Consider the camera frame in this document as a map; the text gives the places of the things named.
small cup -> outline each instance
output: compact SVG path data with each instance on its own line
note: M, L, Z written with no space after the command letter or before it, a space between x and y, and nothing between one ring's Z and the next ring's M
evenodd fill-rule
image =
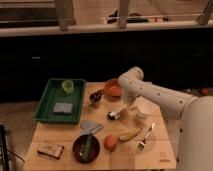
M71 94L74 91L74 83L72 80L63 81L61 86L67 94Z
M98 90L90 95L90 101L93 107L98 108L100 106L102 95L103 90Z

plate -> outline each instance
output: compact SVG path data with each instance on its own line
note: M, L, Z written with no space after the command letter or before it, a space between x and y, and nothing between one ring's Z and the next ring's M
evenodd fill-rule
M81 163L89 163L97 158L100 152L100 143L98 139L91 135L91 144L88 150L88 158L87 160L83 160L83 150L86 145L87 138L89 134L81 135L78 137L73 144L73 155L75 159Z

fork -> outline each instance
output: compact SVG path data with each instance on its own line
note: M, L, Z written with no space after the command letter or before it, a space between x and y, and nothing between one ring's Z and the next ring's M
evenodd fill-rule
M146 140L148 138L148 136L150 135L151 131L153 130L155 126L155 123L152 123L152 126L149 128L148 132L146 133L145 137L139 142L138 144L138 148L140 148L141 150L144 149L144 147L146 146Z

orange bowl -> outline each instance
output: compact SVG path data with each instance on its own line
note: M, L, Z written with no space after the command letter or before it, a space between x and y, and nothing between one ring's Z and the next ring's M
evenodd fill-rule
M108 80L104 86L104 93L114 97L121 96L121 86L118 83L118 79L113 78Z

black wall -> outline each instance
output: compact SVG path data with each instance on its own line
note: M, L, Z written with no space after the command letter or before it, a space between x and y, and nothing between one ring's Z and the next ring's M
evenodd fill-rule
M49 78L106 81L139 66L173 89L213 86L213 29L0 38L0 100L38 100Z

